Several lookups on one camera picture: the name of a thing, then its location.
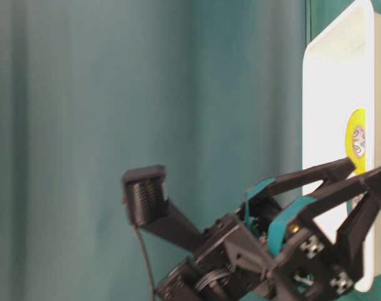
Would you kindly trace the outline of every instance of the black plastic part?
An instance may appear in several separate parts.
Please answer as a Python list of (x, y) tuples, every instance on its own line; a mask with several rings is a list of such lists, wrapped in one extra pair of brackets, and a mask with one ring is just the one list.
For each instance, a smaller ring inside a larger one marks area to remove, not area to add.
[[(282, 211), (274, 196), (322, 180), (323, 183), (317, 189), (320, 190), (327, 185), (346, 179), (354, 170), (352, 161), (344, 158), (275, 177), (273, 183), (267, 185), (249, 201), (250, 215), (259, 219), (257, 229), (260, 232), (267, 232), (272, 220)], [(240, 219), (244, 219), (244, 213), (245, 204), (242, 204), (237, 212)]]
[(178, 208), (164, 199), (165, 168), (161, 165), (132, 169), (122, 177), (127, 215), (141, 227), (191, 252), (203, 237)]
[(191, 252), (204, 242), (198, 229), (170, 200), (166, 201), (165, 215), (142, 228)]
[[(365, 193), (365, 197), (351, 212), (337, 231), (333, 245), (315, 224), (313, 218), (354, 196)], [(363, 241), (381, 209), (381, 167), (360, 176), (323, 187), (311, 194), (317, 201), (307, 205), (290, 224), (296, 224), (300, 231), (286, 241), (276, 258), (278, 262), (272, 274), (276, 279), (279, 300), (327, 301), (334, 300), (353, 289), (345, 287), (342, 293), (331, 281), (344, 273), (352, 283), (363, 276)], [(312, 236), (318, 240), (322, 250), (310, 258), (301, 248)], [(298, 270), (307, 271), (314, 283), (303, 293), (292, 284)]]
[(157, 295), (163, 301), (202, 301), (194, 289), (201, 276), (201, 272), (187, 258), (161, 280)]
[[(138, 220), (145, 221), (141, 224), (145, 230), (193, 250), (195, 262), (187, 259), (175, 268), (160, 282), (157, 294), (163, 301), (235, 301), (248, 292), (276, 301), (329, 301), (350, 292), (363, 275), (363, 241), (381, 209), (381, 167), (345, 180), (352, 170), (354, 166), (346, 158), (277, 177), (251, 199), (252, 216), (268, 223), (281, 211), (273, 196), (323, 180), (309, 195), (317, 201), (303, 208), (289, 223), (296, 225), (297, 230), (287, 234), (284, 248), (275, 258), (267, 251), (264, 237), (252, 234), (242, 222), (244, 205), (237, 215), (216, 220), (200, 235), (165, 200), (163, 213), (157, 211), (157, 218), (145, 214)], [(162, 183), (163, 178), (161, 169), (153, 169), (149, 174), (142, 170), (124, 177), (124, 187), (150, 179)], [(340, 226), (336, 243), (332, 244), (313, 218), (361, 193), (364, 198)], [(304, 246), (309, 244), (313, 247), (307, 250)], [(214, 274), (216, 271), (223, 276), (211, 278), (210, 275), (218, 275)], [(296, 283), (295, 275), (299, 274), (313, 278), (311, 286), (303, 291)], [(342, 277), (348, 285), (334, 284)]]

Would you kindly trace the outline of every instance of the metal screw head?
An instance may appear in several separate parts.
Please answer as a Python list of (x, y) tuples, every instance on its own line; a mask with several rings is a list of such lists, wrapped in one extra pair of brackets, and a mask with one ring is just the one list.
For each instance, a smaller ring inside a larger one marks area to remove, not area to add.
[(300, 227), (297, 224), (292, 224), (291, 226), (289, 226), (289, 232), (292, 234), (296, 234), (299, 230)]
[(319, 252), (324, 249), (324, 244), (320, 242), (316, 235), (312, 235), (301, 244), (300, 249), (306, 254), (309, 259), (315, 257)]
[(330, 285), (336, 289), (338, 295), (342, 295), (353, 285), (353, 281), (348, 274), (341, 272), (331, 280)]
[(170, 291), (167, 291), (164, 296), (165, 300), (171, 300), (172, 299), (172, 293)]
[(233, 266), (233, 265), (230, 265), (229, 263), (227, 264), (227, 269), (230, 271), (230, 272), (234, 272), (234, 271), (236, 271), (236, 267), (235, 266)]

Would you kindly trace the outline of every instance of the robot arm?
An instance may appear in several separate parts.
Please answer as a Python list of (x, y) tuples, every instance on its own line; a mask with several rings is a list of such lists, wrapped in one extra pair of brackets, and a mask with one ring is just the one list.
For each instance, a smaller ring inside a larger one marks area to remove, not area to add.
[[(162, 166), (125, 173), (130, 222), (192, 252), (158, 285), (164, 301), (234, 301), (254, 292), (277, 301), (328, 301), (363, 277), (363, 241), (381, 209), (381, 167), (346, 179), (348, 158), (266, 179), (235, 214), (200, 233), (163, 196)], [(282, 209), (275, 195), (323, 180)], [(337, 231), (335, 244), (313, 218), (351, 198), (363, 199)]]

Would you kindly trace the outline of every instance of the teal wall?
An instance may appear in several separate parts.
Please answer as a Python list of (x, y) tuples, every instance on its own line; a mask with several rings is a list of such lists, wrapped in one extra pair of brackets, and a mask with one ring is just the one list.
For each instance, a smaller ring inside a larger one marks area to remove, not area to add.
[[(307, 1), (307, 41), (314, 39), (329, 25), (352, 0), (308, 0)], [(374, 10), (381, 14), (381, 0), (372, 0)], [(375, 279), (374, 285), (368, 293), (353, 292), (343, 301), (381, 301), (381, 276)]]
[[(0, 0), (0, 300), (148, 299), (126, 169), (165, 164), (200, 228), (299, 169), (304, 28), (298, 0)], [(156, 279), (186, 255), (145, 237)]]

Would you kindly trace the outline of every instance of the teal rubber pad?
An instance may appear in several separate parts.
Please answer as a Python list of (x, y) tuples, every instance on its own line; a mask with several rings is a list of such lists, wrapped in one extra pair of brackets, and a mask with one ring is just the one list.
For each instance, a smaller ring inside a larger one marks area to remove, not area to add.
[(350, 199), (348, 202), (346, 202), (346, 211), (348, 212), (348, 215), (351, 214), (353, 210), (353, 201)]
[(280, 254), (288, 223), (298, 215), (300, 210), (315, 201), (315, 198), (301, 196), (295, 199), (271, 222), (268, 228), (268, 250), (271, 255), (277, 256)]
[(270, 179), (266, 179), (264, 181), (261, 181), (256, 186), (254, 186), (252, 189), (246, 192), (246, 204), (245, 204), (245, 225), (250, 228), (250, 213), (249, 213), (249, 201), (251, 198), (253, 198), (256, 194), (261, 192), (264, 188), (266, 188), (269, 184), (275, 182), (275, 178), (272, 177)]

